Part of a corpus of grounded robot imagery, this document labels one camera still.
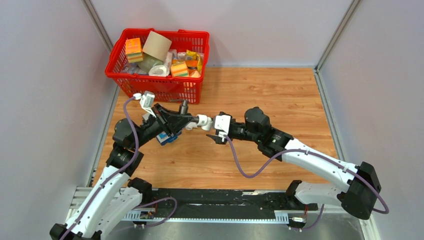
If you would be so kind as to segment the dark grey metal faucet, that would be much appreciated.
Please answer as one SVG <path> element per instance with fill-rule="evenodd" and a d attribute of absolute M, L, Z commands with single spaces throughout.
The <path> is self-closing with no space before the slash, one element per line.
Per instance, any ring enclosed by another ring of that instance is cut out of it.
<path fill-rule="evenodd" d="M 181 102 L 179 105 L 178 113 L 179 115 L 190 120 L 190 123 L 198 123 L 199 118 L 188 113 L 189 111 L 189 101 L 186 99 L 171 99 L 170 102 Z"/>

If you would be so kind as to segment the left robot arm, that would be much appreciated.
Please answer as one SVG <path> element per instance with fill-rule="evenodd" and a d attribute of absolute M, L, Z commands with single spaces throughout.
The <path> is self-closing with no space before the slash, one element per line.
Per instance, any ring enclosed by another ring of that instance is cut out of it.
<path fill-rule="evenodd" d="M 49 235 L 53 240 L 105 240 L 121 219 L 131 210 L 155 205 L 152 185 L 132 178 L 143 158 L 140 147 L 166 133 L 176 136 L 187 124 L 198 117 L 188 112 L 183 100 L 179 110 L 169 110 L 159 103 L 145 103 L 147 119 L 136 125 L 124 104 L 125 118 L 115 125 L 114 147 L 101 176 L 77 211 L 63 224 L 56 223 Z"/>

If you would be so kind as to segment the chrome faucet with white elbow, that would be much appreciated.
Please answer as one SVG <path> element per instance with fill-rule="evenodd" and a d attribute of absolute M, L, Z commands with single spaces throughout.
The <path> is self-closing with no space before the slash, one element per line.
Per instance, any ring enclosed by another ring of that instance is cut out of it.
<path fill-rule="evenodd" d="M 198 128 L 198 124 L 196 122 L 190 122 L 185 126 L 185 129 L 188 131 L 191 131 L 196 128 Z"/>

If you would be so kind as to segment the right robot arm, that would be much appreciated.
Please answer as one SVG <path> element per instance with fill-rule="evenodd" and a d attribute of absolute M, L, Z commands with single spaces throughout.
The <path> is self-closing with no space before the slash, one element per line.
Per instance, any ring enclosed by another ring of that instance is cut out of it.
<path fill-rule="evenodd" d="M 245 112 L 243 122 L 237 122 L 231 115 L 220 112 L 213 118 L 209 117 L 203 128 L 215 130 L 210 138 L 216 144 L 229 143 L 240 172 L 242 168 L 233 140 L 254 142 L 258 150 L 269 158 L 265 166 L 273 160 L 279 160 L 327 180 L 327 184 L 294 180 L 285 195 L 286 205 L 291 209 L 299 209 L 303 204 L 339 206 L 361 220 L 368 220 L 372 212 L 389 213 L 389 208 L 380 195 L 382 187 L 372 164 L 363 161 L 356 165 L 309 147 L 292 135 L 273 127 L 269 116 L 258 106 Z"/>

